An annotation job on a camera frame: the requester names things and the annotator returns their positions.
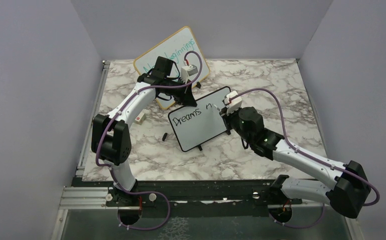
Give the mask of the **black framed whiteboard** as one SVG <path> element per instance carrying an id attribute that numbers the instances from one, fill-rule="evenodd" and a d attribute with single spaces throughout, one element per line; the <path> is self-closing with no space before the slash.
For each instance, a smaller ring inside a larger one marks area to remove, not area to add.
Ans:
<path id="1" fill-rule="evenodd" d="M 197 106 L 182 106 L 168 113 L 168 119 L 181 151 L 187 152 L 223 133 L 227 127 L 213 105 L 224 107 L 231 92 L 224 86 L 196 100 Z"/>

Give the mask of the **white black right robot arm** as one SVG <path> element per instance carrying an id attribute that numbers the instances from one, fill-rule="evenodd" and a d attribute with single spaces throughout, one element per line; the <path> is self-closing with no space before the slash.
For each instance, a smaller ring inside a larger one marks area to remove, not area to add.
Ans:
<path id="1" fill-rule="evenodd" d="M 283 135 L 266 128 L 262 115 L 254 107 L 231 110 L 226 106 L 220 115 L 228 129 L 234 130 L 255 154 L 313 177 L 312 180 L 300 180 L 279 176 L 269 190 L 273 202 L 311 200 L 330 205 L 344 217 L 358 217 L 371 192 L 361 164 L 353 160 L 345 164 L 301 150 Z"/>

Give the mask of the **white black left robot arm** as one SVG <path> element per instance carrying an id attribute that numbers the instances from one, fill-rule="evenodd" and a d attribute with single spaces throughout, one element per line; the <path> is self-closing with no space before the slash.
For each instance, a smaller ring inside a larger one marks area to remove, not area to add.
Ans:
<path id="1" fill-rule="evenodd" d="M 132 149 L 130 127 L 141 111 L 160 94 L 172 97 L 176 103 L 196 107 L 192 85 L 197 82 L 203 70 L 203 61 L 194 66 L 185 58 L 185 65 L 178 68 L 178 76 L 172 77 L 172 67 L 177 64 L 159 56 L 153 68 L 139 75 L 128 96 L 108 114 L 97 114 L 93 118 L 91 150 L 99 167 L 108 167 L 114 187 L 119 190 L 119 199 L 125 205 L 137 201 L 134 189 L 137 180 L 132 174 L 128 161 Z"/>

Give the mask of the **yellow framed whiteboard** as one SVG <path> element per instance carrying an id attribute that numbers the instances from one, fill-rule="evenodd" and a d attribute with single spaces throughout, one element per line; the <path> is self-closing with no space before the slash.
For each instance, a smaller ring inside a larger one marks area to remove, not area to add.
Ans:
<path id="1" fill-rule="evenodd" d="M 202 60 L 203 64 L 199 78 L 192 85 L 192 87 L 196 87 L 198 82 L 209 76 L 210 68 L 198 41 L 189 26 L 182 27 L 162 42 L 137 57 L 133 62 L 133 66 L 138 74 L 141 75 L 147 73 L 154 67 L 157 57 L 161 56 L 173 60 L 178 68 L 181 68 L 185 65 L 184 56 L 188 51 L 195 51 L 199 55 L 189 54 L 187 60 L 190 64 L 200 67 L 200 60 Z"/>

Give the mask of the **black small-board stand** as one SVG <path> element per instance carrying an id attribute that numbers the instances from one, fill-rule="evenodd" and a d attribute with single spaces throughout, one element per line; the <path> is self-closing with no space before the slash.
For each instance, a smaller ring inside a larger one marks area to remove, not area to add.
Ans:
<path id="1" fill-rule="evenodd" d="M 225 133 L 226 133 L 227 135 L 231 135 L 231 131 L 230 131 L 230 130 L 226 130 Z M 197 146 L 197 148 L 198 148 L 200 151 L 203 151 L 203 148 L 202 148 L 202 146 L 201 146 L 200 144 Z"/>

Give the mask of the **black aluminium front base frame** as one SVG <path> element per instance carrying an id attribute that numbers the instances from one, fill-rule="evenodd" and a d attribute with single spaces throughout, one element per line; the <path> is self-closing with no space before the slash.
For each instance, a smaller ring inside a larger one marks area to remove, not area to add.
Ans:
<path id="1" fill-rule="evenodd" d="M 75 178 L 65 187 L 59 204 L 63 210 L 116 210 L 140 218 L 267 217 L 286 207 L 319 206 L 304 197 L 278 196 L 272 179 L 257 180 L 140 180 L 138 195 L 113 189 L 111 181 L 84 182 Z"/>

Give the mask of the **aluminium side rail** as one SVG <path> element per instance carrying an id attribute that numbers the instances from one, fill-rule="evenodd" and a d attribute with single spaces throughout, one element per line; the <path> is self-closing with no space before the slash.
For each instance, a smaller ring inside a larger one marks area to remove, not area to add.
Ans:
<path id="1" fill-rule="evenodd" d="M 96 92 L 95 101 L 93 103 L 93 108 L 92 108 L 92 111 L 90 113 L 89 125 L 88 125 L 88 128 L 87 128 L 87 132 L 86 132 L 86 136 L 85 136 L 85 139 L 84 139 L 84 143 L 83 143 L 82 149 L 80 151 L 78 165 L 77 165 L 77 169 L 76 169 L 76 172 L 75 172 L 75 177 L 77 177 L 77 178 L 80 178 L 83 175 L 83 172 L 84 172 L 84 169 L 85 169 L 85 165 L 86 165 L 86 161 L 88 160 L 89 151 L 91 150 L 91 137 L 92 137 L 92 131 L 93 131 L 93 118 L 95 117 L 95 115 L 100 110 L 101 99 L 102 99 L 102 96 L 103 96 L 103 93 L 104 93 L 105 83 L 106 83 L 106 80 L 107 80 L 107 76 L 108 76 L 108 72 L 109 72 L 111 61 L 110 60 L 104 60 L 104 61 L 102 61 L 102 64 L 103 64 L 103 69 L 102 69 L 101 77 L 100 77 L 100 80 L 99 80 L 99 86 L 98 86 L 98 90 Z"/>

